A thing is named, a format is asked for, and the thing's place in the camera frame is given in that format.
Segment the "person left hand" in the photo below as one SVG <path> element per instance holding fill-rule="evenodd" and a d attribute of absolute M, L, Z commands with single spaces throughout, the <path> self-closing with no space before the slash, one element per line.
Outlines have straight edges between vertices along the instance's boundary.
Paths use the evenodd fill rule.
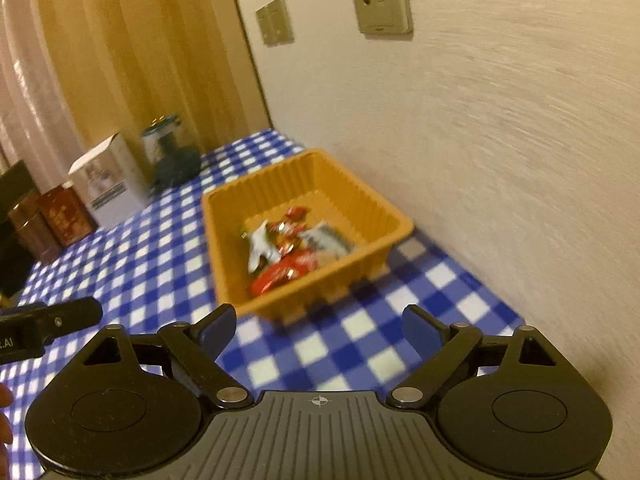
<path fill-rule="evenodd" d="M 9 408 L 14 401 L 11 390 L 6 386 L 0 385 L 0 441 L 4 445 L 10 445 L 13 442 L 12 424 L 4 414 L 4 410 Z"/>

